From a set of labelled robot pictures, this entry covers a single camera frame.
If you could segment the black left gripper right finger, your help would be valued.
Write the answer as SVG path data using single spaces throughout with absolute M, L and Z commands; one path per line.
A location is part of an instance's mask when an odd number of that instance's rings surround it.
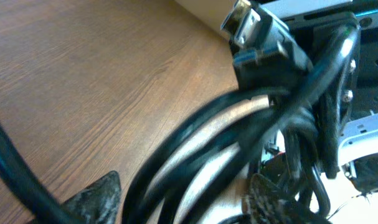
M 312 212 L 261 174 L 249 180 L 243 213 L 250 223 L 328 223 L 325 211 Z

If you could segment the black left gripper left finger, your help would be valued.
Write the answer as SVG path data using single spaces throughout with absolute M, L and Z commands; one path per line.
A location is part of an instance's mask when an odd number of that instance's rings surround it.
M 112 170 L 59 204 L 35 178 L 30 200 L 35 219 L 31 223 L 114 223 L 120 206 L 119 173 Z

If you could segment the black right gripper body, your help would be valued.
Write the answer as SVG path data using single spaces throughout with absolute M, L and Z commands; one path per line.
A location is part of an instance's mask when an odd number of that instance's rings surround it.
M 371 111 L 378 113 L 378 12 L 357 16 L 339 12 L 288 23 L 299 45 L 317 62 L 329 40 L 342 26 L 357 29 L 357 39 L 346 59 L 347 71 L 343 90 L 351 90 L 353 99 L 341 103 L 341 109 L 352 108 L 352 117 L 361 118 Z

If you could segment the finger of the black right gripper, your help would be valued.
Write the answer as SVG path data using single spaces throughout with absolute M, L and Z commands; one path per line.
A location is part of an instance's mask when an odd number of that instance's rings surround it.
M 352 83 L 351 62 L 351 59 L 345 60 L 345 64 L 318 102 L 319 158 L 323 172 L 329 179 L 336 178 L 339 171 L 339 135 L 352 110 L 351 103 L 342 100 L 343 91 Z

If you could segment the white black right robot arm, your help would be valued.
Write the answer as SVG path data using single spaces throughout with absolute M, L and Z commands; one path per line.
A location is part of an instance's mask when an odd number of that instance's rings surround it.
M 349 122 L 339 138 L 339 165 L 354 187 L 378 193 L 378 1 L 262 1 L 277 17 L 296 27 L 301 22 L 332 21 L 345 12 L 361 27 L 359 58 L 352 63 L 356 81 Z

